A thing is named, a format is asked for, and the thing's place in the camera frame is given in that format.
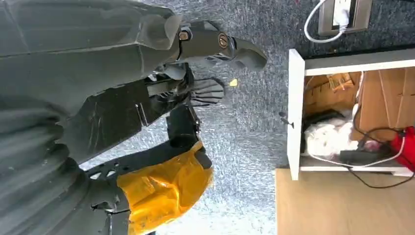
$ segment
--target white cable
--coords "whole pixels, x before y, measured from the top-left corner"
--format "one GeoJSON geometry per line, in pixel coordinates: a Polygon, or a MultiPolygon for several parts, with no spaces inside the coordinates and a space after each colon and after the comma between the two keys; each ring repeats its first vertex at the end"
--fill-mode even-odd
{"type": "Polygon", "coordinates": [[[320,160],[320,161],[323,161],[323,162],[333,163],[333,164],[336,164],[336,165],[342,165],[342,166],[347,166],[347,167],[368,167],[368,166],[376,165],[376,164],[379,164],[379,163],[388,162],[388,161],[391,161],[391,160],[399,157],[399,155],[402,154],[404,145],[405,145],[405,137],[402,138],[401,148],[395,156],[387,158],[387,159],[383,159],[383,160],[380,160],[380,161],[377,161],[377,162],[374,162],[374,163],[366,164],[366,165],[348,165],[348,164],[338,163],[338,162],[334,162],[334,161],[327,160],[327,159],[324,159],[324,158],[320,158],[320,157],[314,156],[312,154],[308,154],[308,155],[310,157],[314,158],[314,159],[317,159],[317,160],[320,160]]]}
{"type": "Polygon", "coordinates": [[[327,0],[321,0],[319,2],[319,4],[316,5],[316,7],[314,7],[314,9],[311,11],[310,15],[308,15],[307,20],[305,21],[304,24],[304,34],[305,36],[308,38],[308,40],[314,42],[314,43],[329,43],[329,42],[333,42],[335,40],[337,40],[338,38],[340,38],[343,33],[346,31],[346,28],[349,24],[349,15],[345,10],[342,10],[340,13],[334,13],[334,20],[339,24],[339,33],[332,37],[332,38],[328,38],[328,39],[314,39],[310,36],[310,34],[308,33],[308,25],[310,24],[310,20],[311,18],[314,16],[314,14],[316,13],[316,11],[321,7],[321,5],[323,5],[327,0]]]}

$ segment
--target black cable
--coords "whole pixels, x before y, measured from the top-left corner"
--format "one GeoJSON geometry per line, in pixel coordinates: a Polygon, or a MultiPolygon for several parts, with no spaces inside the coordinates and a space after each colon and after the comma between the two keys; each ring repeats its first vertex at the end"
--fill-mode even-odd
{"type": "Polygon", "coordinates": [[[355,113],[354,117],[353,117],[353,128],[354,128],[357,132],[359,132],[360,134],[362,134],[362,135],[364,136],[364,138],[362,139],[362,141],[363,141],[363,140],[366,140],[366,138],[368,138],[368,139],[371,139],[371,140],[376,141],[376,142],[378,142],[378,143],[381,143],[381,144],[386,144],[385,142],[382,142],[382,141],[380,141],[380,140],[377,140],[377,139],[375,139],[375,138],[371,137],[369,134],[370,134],[370,133],[372,133],[372,132],[375,132],[375,131],[379,131],[379,130],[390,130],[390,131],[395,131],[397,134],[401,134],[401,133],[402,133],[401,131],[395,130],[395,129],[390,128],[390,127],[379,127],[379,128],[374,128],[374,129],[371,129],[371,130],[369,130],[369,131],[368,131],[368,132],[366,132],[366,133],[365,133],[365,132],[363,132],[363,131],[362,131],[359,127],[357,127],[357,125],[356,125],[356,118],[357,118],[357,114],[361,112],[361,109],[362,109],[362,107],[361,107],[361,106],[359,106],[359,107],[357,108],[357,111],[356,111],[356,113],[355,113]]]}
{"type": "MultiPolygon", "coordinates": [[[[406,157],[404,157],[403,155],[401,155],[401,157],[403,157],[403,159],[405,159],[412,167],[414,167],[414,165],[411,163],[411,161],[409,161],[406,157]]],[[[352,174],[354,175],[357,179],[359,179],[363,184],[365,184],[367,187],[369,188],[375,188],[375,189],[383,189],[383,188],[393,188],[396,187],[398,185],[404,184],[410,180],[412,180],[415,177],[415,171],[413,172],[412,176],[406,180],[403,180],[399,183],[393,184],[393,185],[388,185],[388,186],[372,186],[368,183],[366,183],[362,178],[360,178],[360,176],[358,176],[352,169],[351,167],[346,167],[346,169],[352,174]]]]}
{"type": "MultiPolygon", "coordinates": [[[[360,110],[361,110],[361,107],[359,106],[358,107],[358,109],[357,109],[357,112],[356,112],[356,114],[354,115],[354,117],[353,117],[353,128],[357,131],[357,132],[359,132],[360,134],[362,134],[364,137],[363,137],[363,139],[361,139],[360,141],[359,141],[359,146],[361,146],[361,143],[363,142],[363,143],[365,143],[366,142],[366,138],[369,138],[369,139],[372,139],[372,140],[374,140],[374,141],[376,141],[376,142],[378,142],[378,143],[381,143],[382,145],[386,145],[386,146],[388,146],[390,149],[392,149],[392,147],[391,147],[391,145],[390,144],[388,144],[388,143],[385,143],[385,142],[381,142],[380,140],[377,140],[377,139],[374,139],[374,138],[372,138],[369,134],[370,133],[372,133],[372,132],[375,132],[375,131],[379,131],[379,130],[391,130],[391,131],[395,131],[398,135],[402,135],[403,134],[403,132],[402,131],[399,131],[399,130],[396,130],[396,129],[393,129],[393,128],[389,128],[389,127],[379,127],[379,128],[374,128],[374,129],[371,129],[371,130],[369,130],[368,132],[366,132],[366,133],[364,133],[362,130],[360,130],[360,128],[358,128],[357,126],[356,126],[356,117],[357,117],[357,114],[360,112],[360,110]]],[[[413,168],[415,168],[415,166],[414,166],[414,164],[412,164],[412,162],[411,161],[409,161],[405,156],[403,156],[402,154],[401,154],[401,157],[403,158],[403,159],[405,159],[413,168]]],[[[401,185],[401,184],[404,184],[404,183],[406,183],[406,182],[408,182],[408,181],[410,181],[410,180],[412,180],[414,177],[415,177],[415,171],[413,172],[413,174],[412,174],[412,176],[410,177],[410,178],[408,178],[408,179],[406,179],[406,180],[403,180],[403,181],[401,181],[401,182],[399,182],[399,183],[396,183],[396,184],[393,184],[393,185],[388,185],[388,186],[372,186],[372,185],[369,185],[368,183],[366,183],[362,178],[360,178],[360,176],[358,176],[353,170],[352,170],[352,168],[351,167],[345,167],[352,175],[354,175],[357,179],[359,179],[363,184],[365,184],[367,187],[369,187],[369,188],[376,188],[376,189],[382,189],[382,188],[392,188],[392,187],[396,187],[396,186],[398,186],[398,185],[401,185]]]]}

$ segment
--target wooden floor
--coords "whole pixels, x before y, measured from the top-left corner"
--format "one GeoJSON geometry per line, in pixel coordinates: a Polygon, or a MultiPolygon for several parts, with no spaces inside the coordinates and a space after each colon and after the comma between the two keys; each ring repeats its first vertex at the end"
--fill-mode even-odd
{"type": "MultiPolygon", "coordinates": [[[[372,185],[401,177],[360,173],[372,185]]],[[[278,235],[415,235],[415,180],[371,189],[348,172],[302,172],[292,181],[277,169],[278,235]]]]}

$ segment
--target small yellow item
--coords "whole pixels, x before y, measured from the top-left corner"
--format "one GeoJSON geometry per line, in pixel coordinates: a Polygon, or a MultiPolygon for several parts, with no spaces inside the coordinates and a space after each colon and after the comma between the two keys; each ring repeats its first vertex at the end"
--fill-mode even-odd
{"type": "Polygon", "coordinates": [[[231,86],[231,87],[236,87],[236,86],[238,86],[238,79],[234,79],[234,80],[232,80],[230,83],[229,83],[229,85],[231,86]]]}
{"type": "Polygon", "coordinates": [[[117,178],[131,210],[128,235],[147,234],[188,211],[208,187],[212,168],[203,169],[195,153],[198,141],[187,152],[117,178]]]}

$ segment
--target power cord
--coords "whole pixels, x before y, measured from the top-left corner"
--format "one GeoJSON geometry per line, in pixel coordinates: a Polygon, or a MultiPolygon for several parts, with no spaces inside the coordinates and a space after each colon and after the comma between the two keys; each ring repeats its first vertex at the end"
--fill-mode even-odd
{"type": "MultiPolygon", "coordinates": [[[[370,133],[372,133],[372,132],[375,132],[375,131],[379,131],[379,130],[391,130],[391,131],[395,131],[398,135],[400,135],[400,134],[402,134],[402,132],[401,131],[398,131],[398,130],[396,130],[396,129],[393,129],[393,128],[389,128],[389,127],[380,127],[380,128],[374,128],[374,129],[371,129],[370,131],[368,131],[368,132],[366,132],[366,133],[364,133],[359,127],[357,127],[357,125],[356,125],[356,117],[357,117],[357,114],[359,113],[361,111],[361,106],[359,106],[358,107],[358,109],[357,109],[357,111],[356,111],[356,114],[354,115],[354,117],[353,117],[353,128],[357,131],[357,132],[359,132],[360,134],[362,134],[364,137],[363,137],[363,139],[361,139],[360,140],[360,142],[359,142],[359,146],[363,146],[364,145],[364,143],[366,142],[366,138],[367,139],[372,139],[372,140],[374,140],[374,141],[376,141],[376,142],[378,142],[378,143],[380,143],[380,144],[383,144],[383,145],[386,145],[387,147],[389,147],[389,149],[392,149],[391,148],[391,146],[388,144],[388,143],[385,143],[385,142],[382,142],[382,141],[379,141],[379,140],[377,140],[377,139],[375,139],[375,138],[373,138],[373,137],[371,137],[370,136],[370,133]]],[[[405,141],[405,137],[402,137],[402,145],[401,145],[401,149],[399,150],[399,152],[402,152],[402,150],[403,150],[403,146],[404,146],[404,141],[405,141]]],[[[412,162],[411,161],[409,161],[404,155],[402,155],[401,156],[403,159],[405,159],[405,161],[406,162],[408,162],[412,167],[414,167],[415,168],[415,166],[414,166],[414,164],[412,164],[412,162]]],[[[412,174],[412,176],[411,177],[409,177],[408,179],[406,179],[406,180],[403,180],[403,181],[401,181],[401,182],[399,182],[399,183],[396,183],[396,184],[393,184],[393,185],[388,185],[388,186],[373,186],[373,185],[369,185],[368,183],[366,183],[360,176],[358,176],[353,170],[352,170],[352,168],[351,167],[346,167],[347,168],[347,170],[352,174],[352,175],[354,175],[358,180],[360,180],[363,184],[365,184],[367,187],[369,187],[369,188],[375,188],[375,189],[383,189],[383,188],[392,188],[392,187],[396,187],[396,186],[398,186],[398,185],[401,185],[401,184],[403,184],[403,183],[406,183],[406,182],[408,182],[408,181],[410,181],[410,180],[412,180],[414,177],[415,177],[415,171],[413,172],[413,174],[412,174]]]]}
{"type": "MultiPolygon", "coordinates": [[[[359,146],[363,146],[361,143],[364,144],[364,142],[366,141],[366,139],[372,139],[372,140],[374,140],[374,141],[376,141],[376,142],[378,142],[380,144],[383,144],[383,145],[388,146],[392,150],[392,147],[388,143],[381,142],[380,140],[377,140],[377,139],[371,137],[369,134],[372,133],[372,132],[375,132],[375,131],[379,131],[379,130],[391,130],[391,131],[395,131],[398,135],[403,134],[403,132],[401,132],[399,130],[395,130],[393,128],[389,128],[389,127],[374,128],[372,130],[369,130],[366,133],[363,132],[360,128],[358,128],[356,126],[356,117],[357,117],[357,114],[360,112],[360,110],[361,110],[361,107],[358,107],[358,110],[356,111],[356,114],[353,117],[353,128],[357,132],[359,132],[360,134],[362,134],[364,136],[364,138],[359,141],[359,146]]],[[[368,166],[376,165],[376,164],[379,164],[379,163],[384,163],[384,162],[388,162],[388,161],[394,160],[395,158],[399,157],[402,154],[404,146],[405,146],[405,136],[402,136],[402,144],[401,144],[401,147],[400,147],[399,152],[397,154],[395,154],[394,156],[392,156],[390,158],[383,159],[383,160],[380,160],[380,161],[376,161],[376,162],[373,162],[373,163],[370,163],[370,164],[366,164],[366,165],[350,165],[350,164],[338,163],[338,162],[335,162],[335,161],[331,161],[331,160],[327,160],[327,159],[324,159],[324,158],[320,158],[320,157],[315,156],[315,155],[312,155],[312,154],[309,154],[309,156],[312,157],[312,158],[314,158],[314,159],[323,161],[323,162],[328,162],[328,163],[332,163],[332,164],[344,166],[353,176],[355,176],[357,179],[359,179],[363,184],[365,184],[369,188],[376,188],[376,189],[392,188],[392,187],[401,185],[403,183],[406,183],[406,182],[412,180],[415,177],[415,172],[412,174],[412,176],[410,178],[408,178],[406,180],[403,180],[403,181],[401,181],[399,183],[393,184],[393,185],[388,185],[388,186],[372,186],[372,185],[369,185],[368,183],[366,183],[360,176],[358,176],[353,171],[353,168],[354,167],[368,167],[368,166]]],[[[409,161],[405,156],[402,155],[401,157],[403,159],[405,159],[411,166],[413,166],[415,168],[415,165],[411,161],[409,161]]]]}
{"type": "Polygon", "coordinates": [[[319,4],[316,5],[316,7],[314,7],[314,9],[311,11],[310,15],[308,15],[307,20],[305,21],[304,24],[304,34],[307,37],[308,40],[314,42],[314,43],[329,43],[329,42],[333,42],[335,40],[337,40],[338,38],[340,38],[343,33],[346,31],[347,26],[349,24],[349,14],[347,11],[345,11],[344,9],[341,10],[338,13],[334,13],[334,20],[339,24],[339,33],[332,37],[332,38],[328,38],[328,39],[314,39],[310,36],[310,34],[308,33],[308,25],[310,24],[311,18],[313,18],[314,14],[316,13],[316,11],[321,7],[321,5],[323,5],[327,0],[321,0],[319,2],[319,4]]]}

